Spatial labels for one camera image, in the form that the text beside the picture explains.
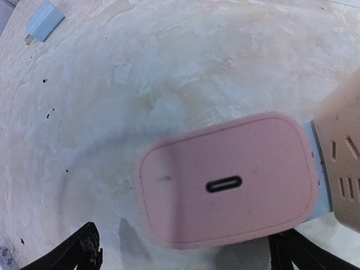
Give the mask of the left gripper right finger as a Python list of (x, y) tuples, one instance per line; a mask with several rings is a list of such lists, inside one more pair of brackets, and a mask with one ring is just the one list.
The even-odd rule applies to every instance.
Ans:
[(315, 245), (295, 229), (268, 237), (271, 269), (343, 269), (357, 267)]

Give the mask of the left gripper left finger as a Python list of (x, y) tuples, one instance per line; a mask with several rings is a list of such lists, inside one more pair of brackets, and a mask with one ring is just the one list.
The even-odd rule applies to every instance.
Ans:
[(88, 222), (52, 251), (26, 265), (27, 270), (100, 269), (103, 249), (96, 225)]

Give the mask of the beige cube socket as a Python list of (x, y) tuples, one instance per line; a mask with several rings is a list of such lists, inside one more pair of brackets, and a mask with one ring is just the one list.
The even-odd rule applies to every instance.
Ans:
[(359, 231), (359, 71), (326, 96), (314, 117), (335, 218)]

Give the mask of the blue power strip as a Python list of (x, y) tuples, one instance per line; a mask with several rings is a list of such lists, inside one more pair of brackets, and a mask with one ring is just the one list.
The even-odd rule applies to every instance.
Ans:
[(325, 161), (323, 158), (323, 153), (316, 132), (315, 124), (312, 120), (310, 120), (304, 122), (301, 126), (308, 136), (308, 141), (312, 151), (315, 169), (318, 176), (318, 189), (319, 189), (316, 206), (313, 212), (311, 213), (311, 215), (307, 218), (306, 220), (307, 222), (331, 213), (333, 211), (333, 206), (332, 206), (331, 191), (330, 191), (330, 185), (326, 171)]

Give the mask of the pink plug adapter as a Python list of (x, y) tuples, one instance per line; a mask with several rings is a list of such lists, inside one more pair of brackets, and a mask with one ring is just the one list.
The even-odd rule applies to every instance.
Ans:
[(289, 230), (318, 200), (308, 137), (265, 112), (162, 139), (136, 162), (143, 222), (161, 246), (229, 245)]

